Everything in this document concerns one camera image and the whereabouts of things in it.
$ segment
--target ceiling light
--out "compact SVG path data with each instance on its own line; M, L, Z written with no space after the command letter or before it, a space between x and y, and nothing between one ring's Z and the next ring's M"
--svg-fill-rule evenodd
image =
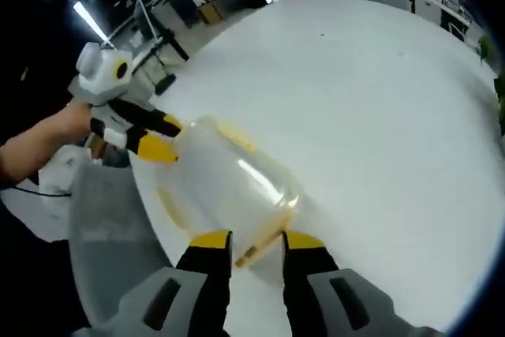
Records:
M261 174L257 169L252 167L250 164L248 164L246 161L243 159L238 160L238 166L240 166L242 169L247 171L247 174L249 174L252 179L255 180L255 184L259 187L259 190L265 193L268 198L270 198L271 202L273 204L277 204L279 201L282 200L283 194L280 193L275 186L270 182L270 179L265 177L263 174Z
M73 5L75 11L79 14L80 17L86 21L86 23L93 29L93 31L99 36L103 41L107 41L107 36L103 33L103 30L100 29L95 19L93 19L92 15L89 14L88 10L84 8L81 2L76 2Z

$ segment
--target clear plastic jug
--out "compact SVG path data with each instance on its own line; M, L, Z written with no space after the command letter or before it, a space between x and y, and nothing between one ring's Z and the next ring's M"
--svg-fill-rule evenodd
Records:
M244 267L290 227L300 185L236 130L203 116L173 144L179 158L160 167L158 194L172 222L190 238L232 230L234 263Z

